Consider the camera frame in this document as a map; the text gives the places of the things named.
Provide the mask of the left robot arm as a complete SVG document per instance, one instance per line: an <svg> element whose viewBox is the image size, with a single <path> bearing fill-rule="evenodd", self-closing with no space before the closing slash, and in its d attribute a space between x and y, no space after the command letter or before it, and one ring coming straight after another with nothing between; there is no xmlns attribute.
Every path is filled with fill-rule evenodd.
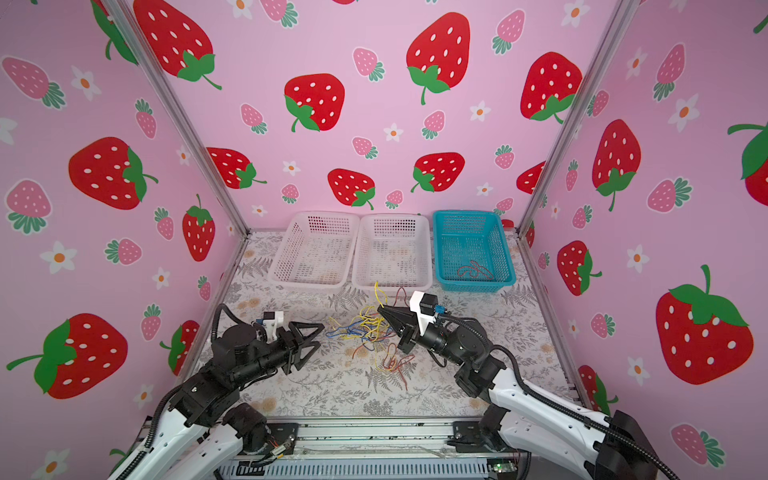
<svg viewBox="0 0 768 480"><path fill-rule="evenodd" d="M319 349L321 323L282 325L281 313L246 323L219 304L211 324L211 359L159 402L144 440L116 467L114 479L206 479L241 453L260 469L290 453L296 427L269 426L240 400L247 387L301 370Z"/></svg>

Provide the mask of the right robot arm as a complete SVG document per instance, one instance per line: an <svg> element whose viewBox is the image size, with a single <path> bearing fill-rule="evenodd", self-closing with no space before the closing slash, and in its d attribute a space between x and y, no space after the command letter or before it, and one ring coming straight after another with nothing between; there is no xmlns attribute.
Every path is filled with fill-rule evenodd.
<svg viewBox="0 0 768 480"><path fill-rule="evenodd" d="M581 479L676 478L633 417L589 410L527 382L511 351L492 344L477 320L432 307L384 305L378 312L403 352L421 346L458 365L460 389L489 405L481 426L494 447L525 450Z"/></svg>

